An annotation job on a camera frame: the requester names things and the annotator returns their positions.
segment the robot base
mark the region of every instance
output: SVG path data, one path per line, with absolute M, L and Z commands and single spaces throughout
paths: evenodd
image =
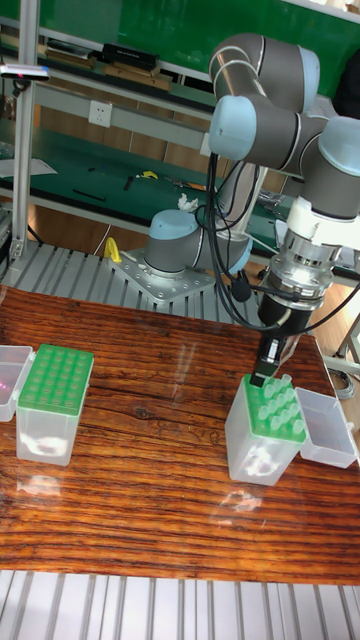
M 215 280 L 206 271 L 188 268 L 178 273 L 157 271 L 145 262 L 144 253 L 145 249 L 122 253 L 122 262 L 114 262 L 113 268 L 123 273 L 153 302 L 174 302 L 199 290 L 214 288 Z

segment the wood grain tabletop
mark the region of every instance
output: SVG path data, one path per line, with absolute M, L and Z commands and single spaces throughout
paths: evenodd
M 8 288 L 0 344 L 94 353 L 68 467 L 16 458 L 0 423 L 0 569 L 360 584 L 360 475 L 299 456 L 229 479 L 224 423 L 258 334 Z M 333 395 L 315 339 L 281 373 Z

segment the wall socket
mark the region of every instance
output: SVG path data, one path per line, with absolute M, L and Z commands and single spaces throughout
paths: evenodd
M 97 102 L 91 100 L 89 111 L 89 122 L 97 124 L 99 127 L 110 127 L 112 104 L 107 102 Z

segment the robotic arm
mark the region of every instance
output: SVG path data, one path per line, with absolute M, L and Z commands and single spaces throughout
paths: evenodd
M 223 263 L 227 254 L 230 273 L 242 269 L 250 252 L 244 232 L 266 173 L 259 167 L 303 180 L 284 243 L 263 282 L 267 293 L 259 318 L 273 329 L 260 342 L 252 376 L 261 386 L 291 355 L 291 336 L 321 306 L 341 247 L 360 250 L 360 122 L 306 115 L 318 88 L 319 61 L 301 47 L 254 34 L 234 36 L 215 49 L 209 73 L 218 99 L 210 148 L 237 163 L 218 203 L 226 229 L 221 217 L 215 229 L 218 254 Z M 211 268 L 210 230 L 186 215 L 176 229 L 167 212 L 154 218 L 145 252 L 153 268 Z

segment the metal grating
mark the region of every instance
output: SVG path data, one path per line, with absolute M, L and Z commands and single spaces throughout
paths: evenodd
M 357 640 L 359 587 L 0 572 L 0 640 Z
M 3 284 L 33 293 L 232 322 L 218 299 L 215 285 L 183 295 L 174 302 L 156 304 L 107 259 L 34 242 L 28 243 L 26 255 L 10 268 Z M 259 323 L 256 297 L 246 304 L 238 304 L 238 308 L 248 321 Z

